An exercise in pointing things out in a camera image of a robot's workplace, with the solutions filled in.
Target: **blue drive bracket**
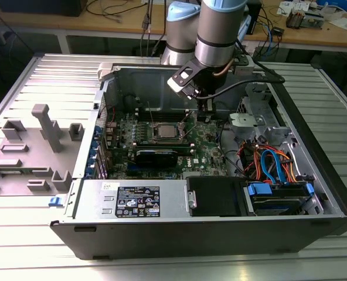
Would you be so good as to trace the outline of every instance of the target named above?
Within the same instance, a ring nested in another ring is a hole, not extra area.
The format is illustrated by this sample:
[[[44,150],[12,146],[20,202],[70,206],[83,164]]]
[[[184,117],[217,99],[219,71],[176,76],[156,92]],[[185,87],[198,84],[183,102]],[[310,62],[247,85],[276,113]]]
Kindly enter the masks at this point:
[[[273,191],[268,183],[252,183],[248,186],[248,192],[250,196],[269,194],[273,195]]]

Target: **floor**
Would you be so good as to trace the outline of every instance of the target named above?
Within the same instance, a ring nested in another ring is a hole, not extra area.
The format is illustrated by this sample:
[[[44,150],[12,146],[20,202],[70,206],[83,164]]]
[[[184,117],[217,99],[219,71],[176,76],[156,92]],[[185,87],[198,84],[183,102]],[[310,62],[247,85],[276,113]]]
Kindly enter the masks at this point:
[[[14,34],[7,33],[4,36],[6,43],[0,46],[0,102],[32,56],[32,53]],[[20,36],[37,53],[60,53],[59,44],[52,35],[20,34]],[[71,36],[70,45],[73,53],[77,54],[137,56],[140,53],[139,40],[135,39]],[[347,53],[280,49],[263,59],[265,61],[319,64],[339,86],[342,85],[345,75],[347,75]],[[341,86],[341,88],[347,95],[347,85]]]

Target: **sticker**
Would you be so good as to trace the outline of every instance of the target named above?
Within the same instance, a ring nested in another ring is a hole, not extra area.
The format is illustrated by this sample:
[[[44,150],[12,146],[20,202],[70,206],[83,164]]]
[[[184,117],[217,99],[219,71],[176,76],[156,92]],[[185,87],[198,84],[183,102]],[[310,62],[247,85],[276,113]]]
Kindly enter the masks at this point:
[[[118,218],[159,217],[161,213],[159,186],[118,187],[116,206],[115,215]]]
[[[108,183],[104,182],[102,184],[102,190],[114,190],[120,186],[120,183]]]

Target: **blue latch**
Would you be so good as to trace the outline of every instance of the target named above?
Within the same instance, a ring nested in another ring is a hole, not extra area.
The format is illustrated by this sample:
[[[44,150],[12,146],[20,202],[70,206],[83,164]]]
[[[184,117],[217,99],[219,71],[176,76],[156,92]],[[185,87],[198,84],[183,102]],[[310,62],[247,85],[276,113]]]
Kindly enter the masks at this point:
[[[259,194],[273,194],[271,187],[267,183],[252,183],[248,186],[249,195],[259,195]]]
[[[87,173],[87,174],[93,174],[93,171],[94,171],[94,169],[91,168],[91,167],[86,167],[85,168],[85,173]]]
[[[60,197],[52,197],[50,199],[49,207],[62,207],[62,199]]]
[[[95,156],[97,154],[97,152],[94,149],[90,149],[89,150],[89,155],[90,156]]]
[[[90,166],[90,165],[94,164],[95,161],[96,161],[96,160],[95,160],[94,158],[89,158],[89,159],[87,159],[87,161],[86,161],[86,165]]]
[[[91,148],[97,148],[98,147],[98,143],[96,141],[91,141]]]
[[[99,126],[95,126],[94,128],[94,134],[95,135],[100,135],[102,133],[102,128]]]
[[[311,183],[307,183],[307,189],[308,189],[310,195],[314,194],[314,188],[313,188]]]

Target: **blue cable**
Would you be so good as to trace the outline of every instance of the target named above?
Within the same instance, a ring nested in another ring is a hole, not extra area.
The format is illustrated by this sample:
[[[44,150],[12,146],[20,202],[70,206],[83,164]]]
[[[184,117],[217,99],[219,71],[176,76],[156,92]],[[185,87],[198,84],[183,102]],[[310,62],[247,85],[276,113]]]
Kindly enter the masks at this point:
[[[262,57],[262,60],[264,60],[264,59],[265,59],[265,56],[266,56],[267,54],[269,54],[269,52],[270,52],[270,50],[271,50],[271,44],[273,44],[273,37],[272,37],[272,35],[271,35],[270,28],[268,28],[268,26],[265,25],[264,23],[262,23],[262,26],[263,26],[264,28],[267,29],[267,31],[268,31],[268,38],[269,38],[269,40],[270,40],[270,42],[269,42],[269,44],[268,44],[268,47],[267,47],[267,52],[266,52],[265,55],[263,55],[263,57]]]
[[[261,155],[261,167],[262,167],[262,171],[265,173],[265,175],[273,182],[273,184],[276,184],[276,180],[275,178],[268,173],[267,169],[266,169],[266,163],[265,163],[265,157],[266,154],[271,153],[275,159],[276,165],[277,165],[277,172],[278,172],[278,177],[280,182],[282,183],[286,183],[287,179],[285,178],[285,175],[283,173],[283,171],[281,170],[281,166],[280,166],[280,159],[278,154],[276,154],[274,151],[272,151],[271,149],[267,149],[265,150],[262,155]]]

